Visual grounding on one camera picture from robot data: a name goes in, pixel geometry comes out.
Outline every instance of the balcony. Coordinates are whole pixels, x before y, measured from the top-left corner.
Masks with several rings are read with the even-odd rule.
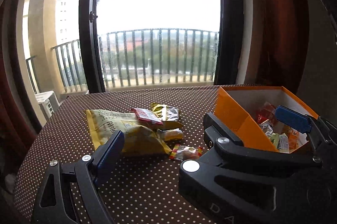
[[[196,29],[138,29],[101,35],[99,54],[106,90],[211,84],[217,37],[217,32]],[[86,91],[80,41],[60,44],[51,50],[64,87],[60,95]],[[36,83],[43,79],[36,78],[33,62],[30,66],[36,91]]]

